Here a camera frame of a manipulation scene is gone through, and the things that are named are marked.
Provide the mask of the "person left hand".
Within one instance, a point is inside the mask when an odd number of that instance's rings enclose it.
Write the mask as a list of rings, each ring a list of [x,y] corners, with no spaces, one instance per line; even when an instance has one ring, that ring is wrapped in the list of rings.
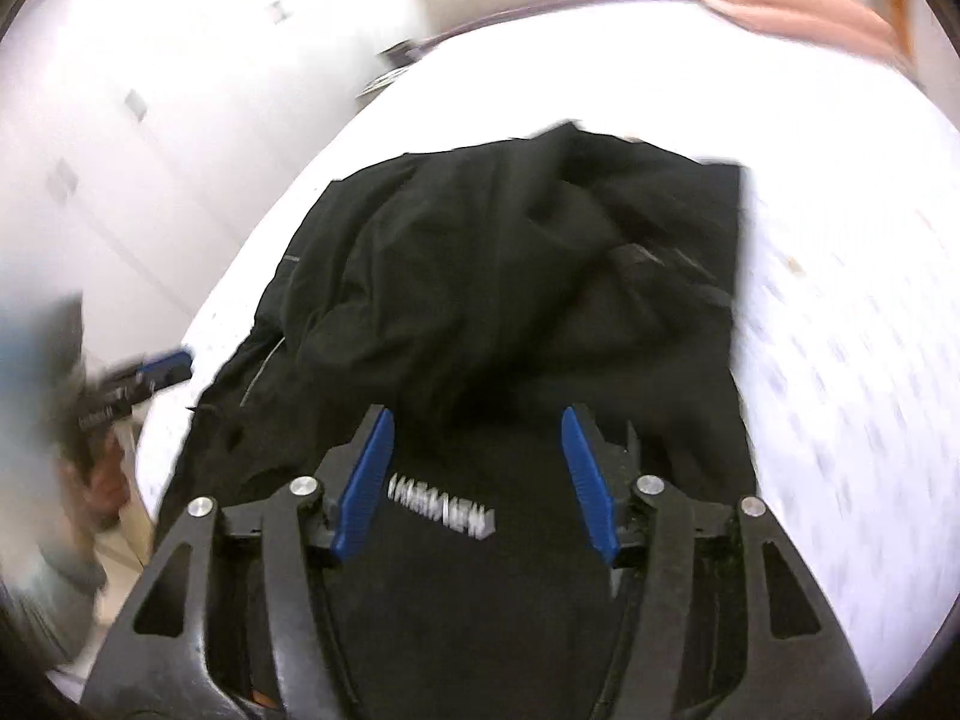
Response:
[[[130,484],[124,446],[114,427],[85,437],[80,447],[86,450],[82,461],[60,461],[60,479],[68,522],[78,533],[93,536],[119,523],[130,502]]]

